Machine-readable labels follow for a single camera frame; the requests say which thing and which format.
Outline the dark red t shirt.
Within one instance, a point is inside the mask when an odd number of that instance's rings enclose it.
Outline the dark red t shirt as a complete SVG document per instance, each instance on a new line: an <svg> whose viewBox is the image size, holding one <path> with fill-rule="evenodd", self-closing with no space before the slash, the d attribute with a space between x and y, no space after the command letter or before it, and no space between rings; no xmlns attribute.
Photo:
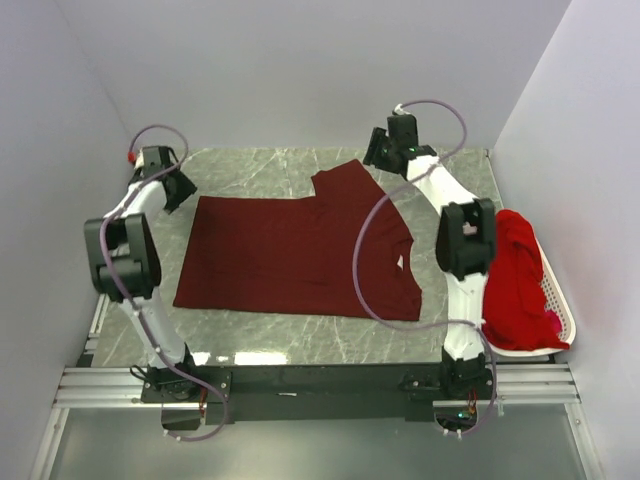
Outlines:
<svg viewBox="0 0 640 480"><path fill-rule="evenodd" d="M422 290L413 237L358 160L311 178L299 199L199 199L173 304L186 309L309 314L415 322Z"/></svg>

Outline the bright red t shirt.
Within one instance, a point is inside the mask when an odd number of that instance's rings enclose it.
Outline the bright red t shirt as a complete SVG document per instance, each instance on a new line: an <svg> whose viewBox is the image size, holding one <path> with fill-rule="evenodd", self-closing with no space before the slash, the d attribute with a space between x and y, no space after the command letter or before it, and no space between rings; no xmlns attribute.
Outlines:
<svg viewBox="0 0 640 480"><path fill-rule="evenodd" d="M519 213L496 214L496 257L483 299L483 332L508 351L567 350L546 313L540 249L531 224Z"/></svg>

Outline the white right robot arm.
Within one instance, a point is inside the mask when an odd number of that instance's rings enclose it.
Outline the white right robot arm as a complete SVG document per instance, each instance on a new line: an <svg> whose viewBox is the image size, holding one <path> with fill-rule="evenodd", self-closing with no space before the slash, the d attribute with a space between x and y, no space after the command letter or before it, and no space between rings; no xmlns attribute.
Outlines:
<svg viewBox="0 0 640 480"><path fill-rule="evenodd" d="M401 175L439 215L435 254L447 283L448 322L438 388L452 399L478 392L492 380L481 327L496 255L494 203L468 191L431 147L419 143L417 120L409 113L394 113L385 129L373 129L364 163Z"/></svg>

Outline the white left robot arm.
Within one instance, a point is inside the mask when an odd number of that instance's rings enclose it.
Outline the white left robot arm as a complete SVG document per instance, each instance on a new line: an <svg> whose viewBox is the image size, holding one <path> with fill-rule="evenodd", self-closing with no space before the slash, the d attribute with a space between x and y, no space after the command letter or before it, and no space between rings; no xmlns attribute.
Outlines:
<svg viewBox="0 0 640 480"><path fill-rule="evenodd" d="M134 173L124 198L104 217L84 223L91 280L127 315L142 341L148 365L134 365L130 373L145 392L157 402L191 401L200 394L200 378L160 295L162 270L150 221L175 211L197 187L169 146L143 147L129 159Z"/></svg>

